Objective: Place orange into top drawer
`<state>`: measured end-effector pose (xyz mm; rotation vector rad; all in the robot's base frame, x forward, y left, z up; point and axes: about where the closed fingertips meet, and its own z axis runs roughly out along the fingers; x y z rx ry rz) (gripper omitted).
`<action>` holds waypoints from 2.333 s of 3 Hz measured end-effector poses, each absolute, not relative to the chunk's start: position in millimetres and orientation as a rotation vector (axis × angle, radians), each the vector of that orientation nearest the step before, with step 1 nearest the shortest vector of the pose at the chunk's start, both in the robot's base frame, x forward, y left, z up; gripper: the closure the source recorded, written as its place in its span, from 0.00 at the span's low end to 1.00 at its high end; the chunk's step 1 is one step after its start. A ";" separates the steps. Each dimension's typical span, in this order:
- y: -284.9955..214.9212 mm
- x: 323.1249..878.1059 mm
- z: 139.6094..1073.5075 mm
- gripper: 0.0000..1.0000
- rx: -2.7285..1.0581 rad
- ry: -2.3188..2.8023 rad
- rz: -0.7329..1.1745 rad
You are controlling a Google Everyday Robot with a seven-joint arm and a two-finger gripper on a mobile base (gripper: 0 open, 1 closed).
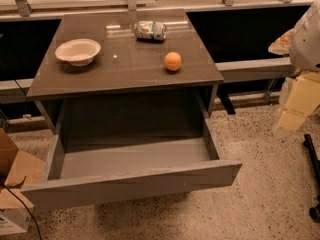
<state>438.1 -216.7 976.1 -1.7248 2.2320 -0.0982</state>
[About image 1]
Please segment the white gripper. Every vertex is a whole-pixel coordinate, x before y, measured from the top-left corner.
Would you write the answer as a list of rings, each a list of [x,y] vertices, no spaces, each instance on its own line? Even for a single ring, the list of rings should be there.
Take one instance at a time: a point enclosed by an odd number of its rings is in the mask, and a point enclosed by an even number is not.
[[[289,56],[292,65],[303,70],[320,70],[320,1],[312,3],[290,29],[277,38],[268,52]],[[310,72],[293,80],[277,126],[287,132],[296,131],[320,106],[320,74]]]

